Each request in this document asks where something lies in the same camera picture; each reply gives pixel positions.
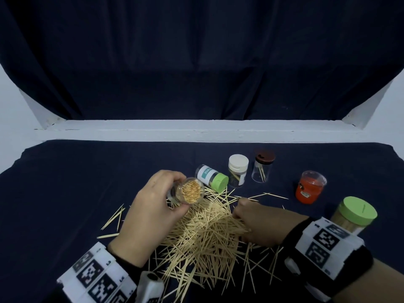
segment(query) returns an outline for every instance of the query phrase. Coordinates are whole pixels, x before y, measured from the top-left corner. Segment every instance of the white lid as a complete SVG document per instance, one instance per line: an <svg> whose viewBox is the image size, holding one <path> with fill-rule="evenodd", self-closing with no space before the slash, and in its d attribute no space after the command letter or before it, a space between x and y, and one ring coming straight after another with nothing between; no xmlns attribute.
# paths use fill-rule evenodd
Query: white lid
<svg viewBox="0 0 404 303"><path fill-rule="evenodd" d="M249 167L249 159L241 154L233 154L229 157L229 169L234 172L243 173Z"/></svg>

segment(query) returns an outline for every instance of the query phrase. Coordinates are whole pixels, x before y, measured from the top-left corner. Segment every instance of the dark blue cloth backdrop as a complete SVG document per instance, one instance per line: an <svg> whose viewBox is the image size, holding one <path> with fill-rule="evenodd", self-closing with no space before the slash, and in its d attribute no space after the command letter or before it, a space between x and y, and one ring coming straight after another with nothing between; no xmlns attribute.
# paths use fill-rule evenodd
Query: dark blue cloth backdrop
<svg viewBox="0 0 404 303"><path fill-rule="evenodd" d="M403 68L404 0L0 0L0 62L67 119L346 116Z"/></svg>
<svg viewBox="0 0 404 303"><path fill-rule="evenodd" d="M265 184L251 178L251 160L258 148L272 149L277 155ZM56 279L97 242L97 236L116 233L117 220L100 229L122 203L129 208L136 193L159 169L193 176L205 163L225 173L228 158L235 153L249 157L250 165L245 185L234 195L271 192L289 199L258 197L261 204L283 205L326 218L348 195L370 202L379 216L360 236L376 258L404 273L404 162L388 145L55 140L25 150L0 174L1 302L38 302L43 298ZM312 205L295 198L295 186L305 170L316 170L328 180ZM110 240L101 242L106 245ZM253 251L258 251L251 256L256 262L264 256L259 249ZM269 268L272 256L261 263L264 268ZM275 274L282 277L282 270L279 261ZM192 285L186 302L249 302L263 297L274 302L308 302L284 278L269 287L269 275L259 268L253 271L257 295L249 276L241 293L243 273L241 263L234 269L236 287L230 283L224 297L220 296L223 284L219 283L215 292L208 286Z"/></svg>

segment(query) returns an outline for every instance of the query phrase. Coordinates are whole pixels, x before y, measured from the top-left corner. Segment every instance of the green lid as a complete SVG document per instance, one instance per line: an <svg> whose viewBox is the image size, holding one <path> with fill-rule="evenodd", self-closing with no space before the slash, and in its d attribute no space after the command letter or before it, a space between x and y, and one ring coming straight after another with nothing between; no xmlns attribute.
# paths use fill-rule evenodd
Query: green lid
<svg viewBox="0 0 404 303"><path fill-rule="evenodd" d="M229 177L223 173L216 174L212 180L212 189L217 193L222 193L229 183Z"/></svg>
<svg viewBox="0 0 404 303"><path fill-rule="evenodd" d="M346 197L338 210L345 219L361 226L371 224L377 217L377 211L371 204L356 197Z"/></svg>

